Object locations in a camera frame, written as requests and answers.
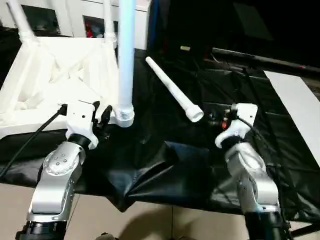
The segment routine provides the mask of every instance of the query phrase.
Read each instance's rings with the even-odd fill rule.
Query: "black cable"
[[[274,153],[277,153],[276,150],[274,150],[271,145],[267,142],[267,140],[265,139],[265,137],[259,132],[258,129],[256,129],[254,126],[252,126],[248,121],[244,120],[243,118],[241,117],[236,117],[236,119],[240,120],[241,122],[243,122],[244,124],[246,124],[256,135],[259,136],[260,140],[263,141],[264,145],[271,151],[273,151]],[[275,167],[275,170],[277,172],[277,177],[278,177],[278,181],[280,183],[280,178],[279,178],[279,170],[278,170],[278,166],[277,166],[277,163],[273,162],[274,164],[274,167]],[[280,215],[284,221],[284,224],[285,224],[285,231],[287,233],[287,236],[290,240],[293,240],[293,237],[292,237],[292,234],[287,226],[287,220],[286,220],[286,216],[284,214],[284,212],[280,209]]]
[[[261,139],[261,141],[269,150],[271,150],[274,153],[277,153],[277,151],[274,150],[274,148],[267,142],[265,137],[259,132],[258,129],[256,129],[254,126],[252,126],[248,121],[244,120],[243,118],[238,116],[236,118],[239,119],[241,122],[243,122],[245,125],[247,125],[256,135],[258,135],[258,137]]]
[[[35,133],[32,134],[32,136],[22,145],[22,147],[20,147],[20,149],[13,155],[10,161],[2,169],[0,173],[0,180],[7,174],[8,170],[10,169],[14,161],[18,158],[18,156],[21,154],[21,152],[25,149],[25,147],[59,115],[65,115],[66,111],[67,111],[67,105],[63,104],[61,108],[48,121],[46,121],[41,127],[39,127],[39,129]]]

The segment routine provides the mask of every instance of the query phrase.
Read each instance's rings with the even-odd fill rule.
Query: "wrinkled black cloth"
[[[20,45],[16,34],[0,33],[0,41],[1,82]],[[320,221],[320,168],[263,72],[193,70],[179,62],[155,60],[206,113],[221,113],[233,103],[257,104],[254,126],[274,151],[252,134],[248,140],[279,188],[287,219]],[[134,61],[133,105],[133,125],[111,127],[99,137],[98,147],[88,152],[76,192],[105,196],[120,211],[143,201],[241,214],[235,180],[224,153],[214,144],[218,130],[208,127],[204,119],[190,122],[144,56]],[[40,133],[2,182],[35,187],[44,157],[65,139],[64,134],[64,130]],[[0,140],[0,168],[30,135]]]

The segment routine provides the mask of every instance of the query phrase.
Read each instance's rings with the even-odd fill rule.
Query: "black fabric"
[[[17,36],[6,36],[8,43]],[[0,47],[2,77],[17,52]],[[260,71],[205,69],[186,61],[155,57],[182,91],[206,113],[222,112],[232,103],[254,103],[254,126],[276,153],[249,135],[281,192],[288,220],[320,221],[320,169],[270,81]],[[133,126],[111,127],[89,151],[76,186],[82,194],[106,196],[120,211],[135,201],[240,214],[235,181],[223,152],[215,147],[219,131],[204,120],[191,123],[165,86],[145,63],[134,61]],[[44,157],[65,139],[64,130],[42,132],[8,171],[4,183],[34,187]],[[30,134],[0,140],[0,168]]]

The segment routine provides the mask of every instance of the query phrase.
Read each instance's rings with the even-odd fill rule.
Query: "black base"
[[[66,234],[66,221],[32,222],[28,221],[15,240],[63,240]]]

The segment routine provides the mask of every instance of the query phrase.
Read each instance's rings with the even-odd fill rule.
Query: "small label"
[[[190,47],[189,47],[189,46],[181,46],[181,47],[180,47],[180,50],[190,51]]]

